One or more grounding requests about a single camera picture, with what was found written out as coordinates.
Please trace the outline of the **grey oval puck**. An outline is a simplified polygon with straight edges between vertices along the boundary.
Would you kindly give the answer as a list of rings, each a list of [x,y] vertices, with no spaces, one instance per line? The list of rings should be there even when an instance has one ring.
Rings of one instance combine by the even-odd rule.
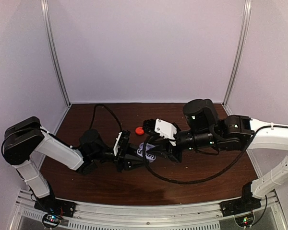
[[[142,142],[140,145],[139,145],[139,148],[137,149],[136,153],[138,156],[142,157],[143,156],[143,147],[144,147],[144,143]],[[149,162],[154,162],[154,161],[150,161],[147,157],[147,154],[148,154],[148,151],[150,150],[150,145],[147,143],[147,145],[145,146],[145,156],[146,156],[146,159],[149,161]]]

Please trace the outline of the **red earbud charging case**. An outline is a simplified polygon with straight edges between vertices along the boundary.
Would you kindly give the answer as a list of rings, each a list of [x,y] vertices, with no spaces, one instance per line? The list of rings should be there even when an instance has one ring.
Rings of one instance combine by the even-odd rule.
[[[136,133],[136,135],[139,135],[139,136],[142,136],[145,134],[145,132],[141,126],[139,126],[135,129],[135,133]]]

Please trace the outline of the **purple earbud with red hook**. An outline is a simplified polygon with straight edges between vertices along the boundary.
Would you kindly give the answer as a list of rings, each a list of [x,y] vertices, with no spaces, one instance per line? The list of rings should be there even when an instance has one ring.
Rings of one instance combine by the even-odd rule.
[[[156,156],[151,154],[148,154],[147,157],[150,161],[154,161],[156,159]]]

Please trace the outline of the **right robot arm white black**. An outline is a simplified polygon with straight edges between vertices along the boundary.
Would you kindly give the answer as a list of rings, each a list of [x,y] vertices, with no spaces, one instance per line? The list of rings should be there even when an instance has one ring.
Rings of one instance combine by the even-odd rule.
[[[166,158],[180,162],[185,150],[213,148],[220,151],[272,149],[288,152],[288,126],[263,122],[248,116],[230,115],[219,119],[210,99],[195,99],[183,107],[189,130],[182,131],[174,124],[157,119],[143,122],[143,130],[152,140],[161,138],[153,149]],[[237,208],[247,211],[267,193],[288,181],[288,154],[264,176],[243,186]]]

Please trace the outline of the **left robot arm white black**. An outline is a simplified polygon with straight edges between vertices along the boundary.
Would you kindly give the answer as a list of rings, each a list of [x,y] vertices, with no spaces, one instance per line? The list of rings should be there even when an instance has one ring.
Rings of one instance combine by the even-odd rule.
[[[119,133],[113,147],[107,146],[99,132],[89,129],[79,138],[80,145],[74,147],[60,140],[40,124],[33,116],[9,127],[4,134],[1,154],[12,165],[33,190],[40,204],[49,213],[59,209],[59,201],[52,197],[50,185],[31,160],[38,152],[48,156],[80,174],[89,174],[97,165],[95,161],[112,162],[117,171],[133,170],[144,165],[138,148],[129,143],[129,131]]]

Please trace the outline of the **front aluminium rail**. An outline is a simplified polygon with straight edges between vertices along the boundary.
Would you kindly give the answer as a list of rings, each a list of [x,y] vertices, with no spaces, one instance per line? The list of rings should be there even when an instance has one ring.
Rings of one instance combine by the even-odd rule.
[[[217,202],[173,206],[110,206],[79,202],[72,218],[64,217],[54,230],[288,230],[279,203],[269,198],[262,219],[240,227],[235,216],[224,217]],[[43,212],[33,201],[16,201],[7,230],[46,230]]]

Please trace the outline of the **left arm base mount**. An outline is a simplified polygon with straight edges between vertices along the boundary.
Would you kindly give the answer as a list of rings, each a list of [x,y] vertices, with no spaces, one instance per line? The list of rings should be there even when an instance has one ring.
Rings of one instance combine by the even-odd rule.
[[[30,197],[35,202],[34,208],[45,212],[41,220],[43,226],[52,230],[62,223],[64,217],[73,217],[76,204],[72,201],[57,199],[51,186],[49,190],[50,194],[46,197],[38,198],[34,193]]]

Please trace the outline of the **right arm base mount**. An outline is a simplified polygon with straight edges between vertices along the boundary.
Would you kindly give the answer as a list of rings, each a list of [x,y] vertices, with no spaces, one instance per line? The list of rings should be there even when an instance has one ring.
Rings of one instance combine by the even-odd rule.
[[[253,211],[261,207],[261,199],[253,197],[251,184],[252,182],[248,182],[242,187],[240,198],[223,201],[219,204],[223,217],[250,212],[251,214],[237,217],[235,220],[237,225],[243,228],[251,228],[257,223]]]

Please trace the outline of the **right aluminium frame post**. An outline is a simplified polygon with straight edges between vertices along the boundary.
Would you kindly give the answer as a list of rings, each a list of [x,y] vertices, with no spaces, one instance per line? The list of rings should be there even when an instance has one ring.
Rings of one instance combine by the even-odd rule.
[[[233,62],[233,67],[231,70],[227,90],[225,93],[224,100],[222,102],[222,105],[224,108],[228,107],[228,103],[230,100],[231,93],[234,88],[234,83],[238,75],[242,54],[245,46],[245,42],[248,35],[249,25],[250,25],[250,19],[251,19],[251,13],[252,13],[252,1],[251,0],[245,0],[244,1],[244,7],[242,12],[242,21],[241,21],[241,27],[240,27],[240,35],[238,39],[238,45],[236,49],[236,54]]]

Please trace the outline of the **aluminium frame post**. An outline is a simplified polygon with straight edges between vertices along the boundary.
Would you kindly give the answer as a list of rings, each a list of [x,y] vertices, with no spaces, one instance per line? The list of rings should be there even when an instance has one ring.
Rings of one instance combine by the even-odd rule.
[[[224,100],[222,102],[222,105],[224,108],[228,107],[228,103],[230,100],[231,93],[234,88],[234,83],[238,75],[242,54],[245,46],[245,42],[248,35],[249,25],[250,25],[250,19],[251,19],[251,13],[252,13],[252,1],[251,0],[245,0],[244,1],[244,7],[242,12],[242,21],[241,21],[241,27],[240,27],[240,35],[238,39],[238,45],[236,49],[236,54],[233,62],[233,67],[231,70],[227,90],[225,93]]]
[[[47,40],[48,40],[48,46],[49,46],[49,51],[50,51],[50,56],[51,60],[53,63],[53,68],[55,71],[56,79],[58,81],[59,89],[62,94],[64,103],[67,107],[71,106],[70,99],[68,97],[67,89],[63,80],[62,76],[62,71],[60,68],[60,63],[58,59],[58,54],[56,51],[56,46],[55,46],[55,40],[52,32],[52,26],[51,26],[51,17],[49,13],[49,5],[48,5],[48,0],[41,0],[41,10],[42,10],[42,15],[43,15],[43,20],[45,24],[45,30],[46,30],[46,35],[47,35]]]

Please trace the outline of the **left aluminium frame post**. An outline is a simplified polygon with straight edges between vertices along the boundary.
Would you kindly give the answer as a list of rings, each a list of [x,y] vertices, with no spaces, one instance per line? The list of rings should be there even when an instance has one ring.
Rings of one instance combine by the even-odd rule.
[[[68,97],[67,89],[63,80],[62,76],[62,71],[60,68],[60,63],[58,59],[58,54],[56,51],[56,46],[55,46],[55,40],[52,32],[52,26],[51,26],[51,17],[49,13],[49,5],[48,5],[48,0],[41,0],[41,10],[42,10],[42,15],[43,15],[43,20],[45,24],[45,30],[46,30],[46,35],[47,35],[47,40],[48,40],[48,46],[49,46],[49,51],[50,51],[50,56],[51,60],[53,63],[53,68],[55,71],[56,79],[58,81],[59,89],[62,94],[64,103],[67,107],[71,106],[70,99]]]

